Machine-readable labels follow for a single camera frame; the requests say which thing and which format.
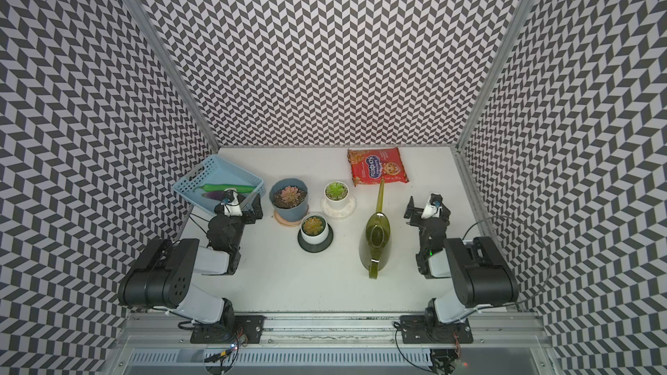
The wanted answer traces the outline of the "green transparent watering can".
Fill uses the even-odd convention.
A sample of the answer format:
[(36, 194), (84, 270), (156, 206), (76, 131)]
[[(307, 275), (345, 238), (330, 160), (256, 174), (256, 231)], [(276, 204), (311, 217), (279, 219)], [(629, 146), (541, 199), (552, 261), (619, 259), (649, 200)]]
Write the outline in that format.
[(372, 280), (376, 280), (380, 270), (387, 265), (391, 250), (391, 225), (383, 213), (384, 189), (385, 180), (381, 179), (375, 212), (366, 223), (359, 246), (361, 264)]

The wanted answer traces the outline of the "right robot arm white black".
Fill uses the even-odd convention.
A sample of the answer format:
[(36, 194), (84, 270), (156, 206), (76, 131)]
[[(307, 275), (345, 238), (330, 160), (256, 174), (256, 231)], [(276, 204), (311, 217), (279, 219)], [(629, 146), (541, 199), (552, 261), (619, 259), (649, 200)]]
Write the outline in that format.
[(404, 213), (408, 225), (418, 229), (420, 247), (415, 260), (419, 273), (428, 280), (453, 284), (446, 294), (429, 301), (425, 309), (429, 326), (454, 324), (519, 299), (516, 277), (493, 239), (448, 237), (450, 216), (439, 194), (431, 194), (423, 208), (411, 198)]

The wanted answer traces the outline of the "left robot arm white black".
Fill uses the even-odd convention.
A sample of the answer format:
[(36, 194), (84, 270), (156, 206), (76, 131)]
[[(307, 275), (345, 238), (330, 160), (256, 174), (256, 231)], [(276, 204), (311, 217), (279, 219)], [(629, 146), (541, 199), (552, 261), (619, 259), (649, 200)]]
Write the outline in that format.
[(175, 314), (199, 326), (232, 332), (236, 316), (230, 300), (215, 297), (193, 282), (193, 276), (231, 276), (241, 261), (241, 239), (247, 225), (263, 218), (261, 198), (255, 196), (248, 210), (246, 197), (230, 190), (208, 222), (208, 245), (198, 239), (173, 242), (156, 238), (148, 243), (122, 279), (119, 303), (125, 307), (155, 309)]

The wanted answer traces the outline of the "blue pot pink succulent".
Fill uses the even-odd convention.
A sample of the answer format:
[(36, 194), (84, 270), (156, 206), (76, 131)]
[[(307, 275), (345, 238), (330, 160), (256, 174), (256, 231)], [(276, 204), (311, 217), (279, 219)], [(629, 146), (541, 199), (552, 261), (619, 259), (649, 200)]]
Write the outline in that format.
[(295, 222), (307, 215), (308, 189), (300, 179), (286, 178), (276, 182), (269, 192), (269, 200), (285, 220)]

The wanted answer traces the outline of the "white pot yellow-green succulent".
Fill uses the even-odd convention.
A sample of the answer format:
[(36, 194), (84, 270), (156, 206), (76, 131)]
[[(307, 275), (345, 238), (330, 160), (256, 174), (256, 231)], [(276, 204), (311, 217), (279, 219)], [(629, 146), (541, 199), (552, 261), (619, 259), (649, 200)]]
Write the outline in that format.
[(309, 215), (300, 224), (302, 239), (309, 245), (319, 245), (328, 238), (328, 223), (321, 215)]

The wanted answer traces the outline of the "white pot green succulent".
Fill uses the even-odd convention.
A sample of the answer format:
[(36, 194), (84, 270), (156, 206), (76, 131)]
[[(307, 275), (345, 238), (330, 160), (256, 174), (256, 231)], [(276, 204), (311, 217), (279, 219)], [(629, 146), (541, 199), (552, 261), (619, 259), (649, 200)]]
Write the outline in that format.
[(324, 194), (325, 201), (331, 209), (340, 211), (347, 206), (349, 188), (344, 182), (330, 182), (326, 185)]

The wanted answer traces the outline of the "round cork coaster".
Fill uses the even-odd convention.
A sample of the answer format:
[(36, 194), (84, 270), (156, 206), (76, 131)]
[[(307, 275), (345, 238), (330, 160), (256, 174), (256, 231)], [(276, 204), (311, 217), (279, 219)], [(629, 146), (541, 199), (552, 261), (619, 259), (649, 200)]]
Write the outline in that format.
[(302, 222), (301, 220), (296, 220), (295, 222), (285, 220), (277, 210), (274, 210), (274, 218), (283, 227), (299, 227)]

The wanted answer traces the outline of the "purple toy eggplant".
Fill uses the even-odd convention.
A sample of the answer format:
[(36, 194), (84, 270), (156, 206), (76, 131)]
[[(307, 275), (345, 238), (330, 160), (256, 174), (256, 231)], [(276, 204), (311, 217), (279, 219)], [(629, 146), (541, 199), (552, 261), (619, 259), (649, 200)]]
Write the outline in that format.
[(229, 199), (228, 192), (226, 190), (216, 190), (211, 192), (205, 192), (201, 195), (202, 197), (214, 201), (224, 201)]

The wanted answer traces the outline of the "green toy chili pepper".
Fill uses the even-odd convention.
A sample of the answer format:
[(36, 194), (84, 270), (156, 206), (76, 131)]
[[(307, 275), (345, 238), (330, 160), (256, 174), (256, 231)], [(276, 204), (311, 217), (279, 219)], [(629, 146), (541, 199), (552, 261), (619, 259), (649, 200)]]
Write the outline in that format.
[(204, 184), (197, 187), (197, 189), (201, 189), (205, 193), (234, 190), (240, 194), (249, 194), (255, 190), (255, 186), (239, 184)]

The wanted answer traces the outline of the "light blue plastic basket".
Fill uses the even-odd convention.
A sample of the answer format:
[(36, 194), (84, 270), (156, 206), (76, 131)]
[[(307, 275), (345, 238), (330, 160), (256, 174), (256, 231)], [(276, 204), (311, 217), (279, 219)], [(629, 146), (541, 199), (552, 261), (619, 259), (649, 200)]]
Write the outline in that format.
[(197, 187), (204, 184), (255, 186), (255, 190), (252, 193), (239, 193), (245, 197), (243, 201), (240, 201), (242, 210), (250, 210), (255, 196), (259, 195), (262, 197), (266, 193), (265, 183), (261, 177), (217, 155), (209, 156), (203, 162), (196, 165), (189, 173), (174, 183), (173, 190), (194, 206), (213, 213), (220, 201), (206, 199), (201, 196), (205, 192), (197, 189)]

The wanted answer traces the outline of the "red cookie snack bag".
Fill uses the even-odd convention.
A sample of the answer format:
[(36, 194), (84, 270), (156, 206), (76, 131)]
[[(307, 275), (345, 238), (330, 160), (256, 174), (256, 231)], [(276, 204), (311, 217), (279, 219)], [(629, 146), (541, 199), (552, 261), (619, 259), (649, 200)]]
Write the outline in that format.
[(350, 164), (354, 187), (381, 184), (382, 182), (409, 182), (398, 148), (349, 149), (347, 160)]

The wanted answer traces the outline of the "white round saucer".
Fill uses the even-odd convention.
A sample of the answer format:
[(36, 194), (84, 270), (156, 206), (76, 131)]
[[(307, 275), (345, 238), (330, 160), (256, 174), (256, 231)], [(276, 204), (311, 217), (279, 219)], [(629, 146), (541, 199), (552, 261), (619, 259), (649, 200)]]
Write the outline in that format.
[(347, 219), (357, 207), (356, 198), (349, 194), (344, 200), (332, 201), (326, 196), (321, 198), (321, 210), (333, 220)]

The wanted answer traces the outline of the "dark round saucer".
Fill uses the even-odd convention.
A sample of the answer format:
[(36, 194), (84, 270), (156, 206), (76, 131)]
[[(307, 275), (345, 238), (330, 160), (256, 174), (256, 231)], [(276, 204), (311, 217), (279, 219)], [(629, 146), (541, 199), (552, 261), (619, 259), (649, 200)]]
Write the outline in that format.
[(335, 232), (330, 225), (327, 225), (326, 230), (316, 236), (316, 238), (319, 238), (320, 236), (324, 236), (322, 241), (319, 243), (311, 243), (310, 240), (312, 237), (304, 234), (304, 232), (300, 230), (297, 235), (297, 241), (300, 248), (304, 251), (308, 253), (321, 253), (330, 247), (334, 240)]

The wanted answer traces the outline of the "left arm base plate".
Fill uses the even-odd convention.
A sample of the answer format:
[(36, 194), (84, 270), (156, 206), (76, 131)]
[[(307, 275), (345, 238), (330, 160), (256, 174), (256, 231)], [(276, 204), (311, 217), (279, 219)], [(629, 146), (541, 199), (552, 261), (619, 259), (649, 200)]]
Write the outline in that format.
[(195, 345), (259, 344), (264, 329), (263, 315), (240, 315), (229, 324), (196, 324), (190, 337)]

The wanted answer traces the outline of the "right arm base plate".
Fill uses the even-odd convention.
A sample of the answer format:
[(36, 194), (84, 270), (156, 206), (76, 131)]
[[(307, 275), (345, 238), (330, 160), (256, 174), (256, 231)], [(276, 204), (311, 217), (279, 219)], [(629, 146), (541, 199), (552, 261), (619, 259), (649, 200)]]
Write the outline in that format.
[(408, 345), (474, 343), (467, 319), (443, 324), (437, 320), (429, 323), (424, 315), (401, 315), (398, 325), (402, 341)]

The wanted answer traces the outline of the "aluminium front rail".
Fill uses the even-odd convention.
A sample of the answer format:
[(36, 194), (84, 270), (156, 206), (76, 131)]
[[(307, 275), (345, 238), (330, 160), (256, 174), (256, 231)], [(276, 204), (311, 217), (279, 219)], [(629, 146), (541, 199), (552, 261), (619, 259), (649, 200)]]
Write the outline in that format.
[[(392, 344), (407, 347), (454, 347), (455, 344), (404, 344), (399, 333), (401, 315), (396, 312), (261, 312), (266, 319), (259, 344), (264, 348), (381, 348)], [(551, 342), (540, 319), (531, 312), (484, 312), (467, 318), (474, 343), (464, 347), (509, 347), (534, 349)], [(190, 343), (194, 330), (183, 318), (164, 314), (131, 314), (118, 348), (129, 347), (222, 347)]]

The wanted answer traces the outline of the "left corner aluminium post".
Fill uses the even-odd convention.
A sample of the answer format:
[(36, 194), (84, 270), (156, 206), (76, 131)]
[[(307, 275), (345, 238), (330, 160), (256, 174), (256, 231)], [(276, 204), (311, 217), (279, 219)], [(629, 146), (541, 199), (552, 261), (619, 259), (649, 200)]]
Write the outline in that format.
[(201, 133), (203, 133), (203, 136), (206, 139), (210, 149), (212, 149), (214, 153), (217, 153), (220, 149), (219, 142), (217, 141), (212, 128), (210, 128), (205, 116), (200, 111), (196, 99), (194, 99), (192, 96), (181, 73), (171, 58), (171, 55), (168, 53), (168, 50), (163, 44), (163, 41), (159, 37), (154, 24), (152, 24), (152, 21), (149, 18), (149, 15), (144, 10), (139, 0), (122, 1), (135, 20), (139, 31), (142, 32), (150, 48), (153, 50), (168, 79), (170, 79), (173, 87), (175, 88), (175, 91), (179, 95), (183, 104), (189, 110), (189, 113), (191, 114), (194, 122), (198, 126)]

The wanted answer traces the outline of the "corner aluminium post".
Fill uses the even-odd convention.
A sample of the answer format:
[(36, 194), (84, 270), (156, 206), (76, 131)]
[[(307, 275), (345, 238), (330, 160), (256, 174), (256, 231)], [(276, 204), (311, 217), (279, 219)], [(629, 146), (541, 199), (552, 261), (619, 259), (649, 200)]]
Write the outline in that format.
[(144, 10), (139, 0), (122, 1), (135, 20), (139, 31), (142, 32), (150, 48), (153, 50), (168, 79), (170, 79), (173, 87), (175, 88), (175, 91), (179, 95), (183, 104), (189, 110), (189, 113), (191, 114), (194, 122), (198, 126), (201, 133), (203, 133), (203, 136), (206, 139), (210, 149), (212, 149), (214, 153), (217, 153), (220, 149), (219, 142), (217, 141), (212, 128), (210, 128), (205, 116), (200, 111), (196, 99), (194, 99), (192, 96), (181, 73), (171, 58), (171, 55), (168, 53), (168, 50), (163, 44), (163, 41), (159, 37), (154, 24), (152, 24), (152, 21), (149, 18), (149, 15)]
[(469, 117), (467, 118), (464, 128), (460, 134), (460, 139), (455, 145), (455, 149), (458, 151), (462, 151), (462, 149), (464, 149), (470, 137), (472, 136), (472, 133), (474, 132), (479, 119), (481, 118), (486, 105), (488, 104), (491, 94), (493, 93), (493, 90), (496, 87), (498, 80), (500, 79), (500, 75), (502, 74), (503, 69), (505, 69), (505, 65), (512, 55), (512, 50), (518, 41), (519, 35), (524, 28), (526, 20), (529, 17), (535, 2), (536, 0), (519, 0), (517, 9), (512, 14), (512, 19), (508, 25), (507, 32), (505, 33), (505, 36), (500, 43), (500, 48), (498, 49), (498, 52), (493, 59), (493, 63), (488, 72), (486, 80), (482, 84), (479, 95), (474, 101), (474, 105), (472, 106)]

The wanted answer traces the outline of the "right corner aluminium post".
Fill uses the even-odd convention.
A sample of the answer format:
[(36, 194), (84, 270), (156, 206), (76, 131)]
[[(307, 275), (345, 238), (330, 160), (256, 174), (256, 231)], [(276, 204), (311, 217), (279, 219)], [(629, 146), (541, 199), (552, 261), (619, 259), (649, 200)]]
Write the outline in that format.
[(512, 19), (508, 25), (507, 32), (505, 33), (505, 36), (500, 43), (500, 48), (498, 49), (498, 52), (493, 59), (493, 63), (488, 72), (486, 80), (482, 84), (479, 95), (474, 101), (474, 105), (472, 106), (469, 117), (467, 118), (464, 128), (460, 134), (460, 139), (455, 145), (455, 149), (458, 151), (462, 151), (462, 149), (464, 149), (470, 137), (472, 136), (472, 133), (474, 132), (479, 119), (481, 118), (486, 105), (488, 104), (491, 94), (493, 93), (493, 90), (496, 87), (498, 80), (500, 79), (500, 75), (502, 74), (503, 69), (505, 69), (505, 65), (512, 55), (512, 50), (518, 41), (519, 35), (524, 28), (526, 20), (529, 17), (535, 2), (536, 0), (519, 0), (517, 9), (512, 14)]

